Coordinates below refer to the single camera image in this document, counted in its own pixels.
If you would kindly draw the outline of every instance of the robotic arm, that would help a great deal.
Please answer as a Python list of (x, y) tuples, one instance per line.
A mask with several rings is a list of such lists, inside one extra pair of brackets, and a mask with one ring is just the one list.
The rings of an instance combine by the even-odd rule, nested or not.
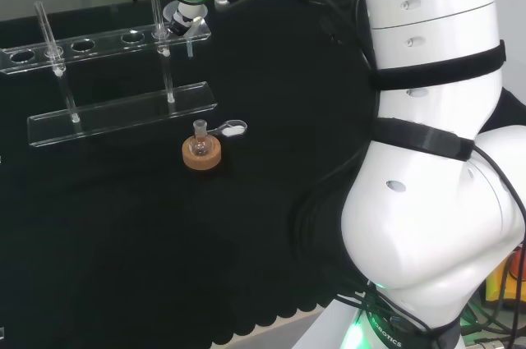
[[(367, 8), (377, 70), (447, 62), (500, 45), (495, 0), (367, 0)], [(190, 10), (181, 5), (182, 21), (175, 22), (191, 19)], [(474, 140), (526, 200), (526, 127), (478, 135), (501, 86), (496, 70), (445, 85), (382, 90), (378, 117)], [(351, 259), (379, 293), (420, 328), (423, 322), (449, 332), (441, 349), (465, 348), (452, 326), (524, 237), (517, 198), (480, 154), (465, 162), (377, 141), (349, 192), (341, 225)], [(370, 347), (402, 347), (396, 332), (368, 316), (363, 313), (361, 323)]]

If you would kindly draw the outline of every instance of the small glass bottle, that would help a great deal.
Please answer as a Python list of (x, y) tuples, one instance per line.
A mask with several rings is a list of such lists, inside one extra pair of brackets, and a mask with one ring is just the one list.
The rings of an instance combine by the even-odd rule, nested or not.
[(214, 150), (214, 142), (206, 131), (206, 121), (194, 122), (194, 137), (190, 140), (190, 152), (195, 156), (206, 156)]

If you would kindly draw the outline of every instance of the black table surface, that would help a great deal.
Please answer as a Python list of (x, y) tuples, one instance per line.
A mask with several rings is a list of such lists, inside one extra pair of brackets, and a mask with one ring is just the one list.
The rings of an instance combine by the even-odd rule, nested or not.
[[(28, 116), (63, 109), (49, 69), (0, 76), (0, 327), (8, 348), (207, 348), (333, 291), (294, 257), (293, 201), (367, 140), (374, 94), (352, 43), (294, 0), (210, 9), (212, 36), (172, 48), (176, 85), (210, 83), (210, 112), (31, 148)], [(57, 39), (151, 23), (139, 2), (53, 14)], [(0, 46), (41, 40), (35, 18), (0, 23)], [(155, 51), (68, 65), (77, 105), (163, 88)], [(214, 171), (191, 172), (191, 124), (242, 119)], [(526, 124), (502, 95), (487, 128)], [(345, 189), (322, 200), (338, 235)]]

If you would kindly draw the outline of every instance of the black strap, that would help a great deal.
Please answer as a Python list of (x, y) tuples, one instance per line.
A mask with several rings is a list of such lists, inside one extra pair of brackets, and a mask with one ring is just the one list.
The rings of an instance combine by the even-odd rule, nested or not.
[(372, 140), (400, 148), (468, 161), (475, 142), (448, 131), (396, 118), (378, 117), (373, 123)]
[(427, 333), (403, 331), (401, 324), (392, 324), (371, 312), (367, 312), (367, 318), (376, 336), (389, 349), (454, 349), (460, 339), (460, 316)]
[(445, 85), (471, 80), (499, 70), (506, 61), (504, 41), (486, 52), (401, 68), (389, 68), (370, 74), (373, 88), (378, 90), (404, 90), (426, 86)]

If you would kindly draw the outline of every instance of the test tube rack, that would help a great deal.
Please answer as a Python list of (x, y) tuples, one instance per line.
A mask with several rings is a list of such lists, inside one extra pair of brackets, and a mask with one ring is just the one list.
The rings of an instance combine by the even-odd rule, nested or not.
[[(90, 135), (163, 121), (191, 113), (211, 110), (217, 102), (207, 82), (173, 87), (170, 47), (187, 46), (193, 57), (192, 44), (208, 39), (205, 7), (193, 20), (184, 36), (171, 33), (164, 22), (160, 0), (151, 0), (155, 23), (132, 29), (82, 35), (55, 40), (42, 2), (35, 3), (44, 42), (23, 47), (0, 49), (0, 72), (16, 74), (51, 67), (56, 76), (66, 108), (28, 117), (28, 141), (32, 146), (57, 144)], [(161, 61), (164, 89), (125, 99), (77, 107), (67, 78), (67, 63), (156, 49)]]

